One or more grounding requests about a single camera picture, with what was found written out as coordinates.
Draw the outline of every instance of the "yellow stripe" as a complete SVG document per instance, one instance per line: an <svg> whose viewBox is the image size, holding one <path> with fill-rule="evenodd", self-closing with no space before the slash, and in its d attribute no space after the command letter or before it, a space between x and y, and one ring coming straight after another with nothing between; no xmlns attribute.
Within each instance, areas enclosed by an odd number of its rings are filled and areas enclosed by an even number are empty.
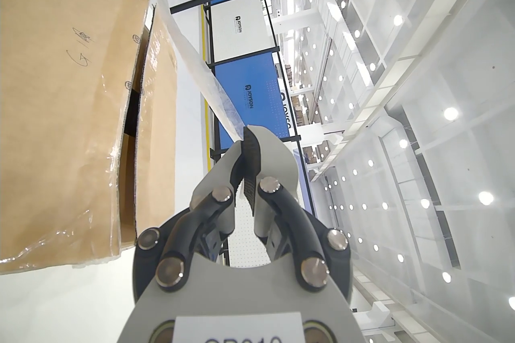
<svg viewBox="0 0 515 343"><path fill-rule="evenodd" d="M207 62L206 59L206 25L204 20L204 12L202 11L202 6L200 6L200 23L202 29L202 58L204 62ZM206 123L206 154L208 156L208 172L211 170L211 157L209 156L209 151L211 148L211 141L209 138L209 106L206 99L204 99L204 121Z"/></svg>

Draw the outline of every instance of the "cardboard box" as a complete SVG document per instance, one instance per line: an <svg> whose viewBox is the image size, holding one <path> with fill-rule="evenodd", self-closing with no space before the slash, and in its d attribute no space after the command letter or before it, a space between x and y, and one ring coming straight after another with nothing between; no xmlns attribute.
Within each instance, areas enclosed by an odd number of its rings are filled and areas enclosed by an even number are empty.
<svg viewBox="0 0 515 343"><path fill-rule="evenodd" d="M157 113L175 114L175 58L162 33L149 37L158 53L140 43L148 5L0 0L0 273L116 257L134 243L135 222L160 225L173 215L175 116L160 123ZM164 66L147 71L149 58ZM123 131L138 69L143 79L155 75L153 91L165 100L154 106L143 86L153 114L138 115L134 138ZM147 188L136 200L135 150L136 191ZM151 176L157 170L166 185Z"/></svg>

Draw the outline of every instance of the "joyson logo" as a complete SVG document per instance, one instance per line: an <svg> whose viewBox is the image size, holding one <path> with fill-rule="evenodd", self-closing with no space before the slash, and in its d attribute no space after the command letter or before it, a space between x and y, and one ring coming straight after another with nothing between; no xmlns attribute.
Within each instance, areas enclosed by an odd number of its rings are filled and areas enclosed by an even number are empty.
<svg viewBox="0 0 515 343"><path fill-rule="evenodd" d="M234 32L237 34L243 32L243 28L241 27L241 17L240 16L236 16L234 18Z"/></svg>
<svg viewBox="0 0 515 343"><path fill-rule="evenodd" d="M249 109L254 108L254 100L252 100L252 91L250 85L245 85L245 105Z"/></svg>

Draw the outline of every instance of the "silver bolt head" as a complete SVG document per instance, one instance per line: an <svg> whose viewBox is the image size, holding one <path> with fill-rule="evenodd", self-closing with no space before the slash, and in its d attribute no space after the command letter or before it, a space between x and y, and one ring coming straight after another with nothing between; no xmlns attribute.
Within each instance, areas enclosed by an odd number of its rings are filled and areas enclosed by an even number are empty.
<svg viewBox="0 0 515 343"><path fill-rule="evenodd" d="M213 198L219 203L223 203L231 197L231 191L227 187L216 187L212 194Z"/></svg>
<svg viewBox="0 0 515 343"><path fill-rule="evenodd" d="M138 237L138 247L144 251L156 247L159 242L159 229L149 228L143 231Z"/></svg>
<svg viewBox="0 0 515 343"><path fill-rule="evenodd" d="M261 180L259 186L265 193L274 194L278 189L280 189L281 184L276 180L276 178L267 176Z"/></svg>
<svg viewBox="0 0 515 343"><path fill-rule="evenodd" d="M327 284L329 269L322 259L307 258L300 265L300 273L310 286L322 288Z"/></svg>
<svg viewBox="0 0 515 343"><path fill-rule="evenodd" d="M184 276L184 262L179 258L165 258L156 269L156 281L162 288L175 286Z"/></svg>
<svg viewBox="0 0 515 343"><path fill-rule="evenodd" d="M347 237L339 229L331 229L327 234L327 240L336 251L344 251L349 246Z"/></svg>

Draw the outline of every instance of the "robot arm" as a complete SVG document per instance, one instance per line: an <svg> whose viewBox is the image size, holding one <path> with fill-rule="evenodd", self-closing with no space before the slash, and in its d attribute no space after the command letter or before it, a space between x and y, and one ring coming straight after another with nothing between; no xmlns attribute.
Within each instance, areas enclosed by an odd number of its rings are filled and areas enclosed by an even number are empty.
<svg viewBox="0 0 515 343"><path fill-rule="evenodd" d="M346 300L352 271L345 235L300 207L298 168L269 130L247 126L199 183L190 207L144 231L134 255L136 306L119 343L170 342L181 316L300 312L308 343L362 342ZM272 261L258 268L215 263L234 230L243 181L254 232Z"/></svg>

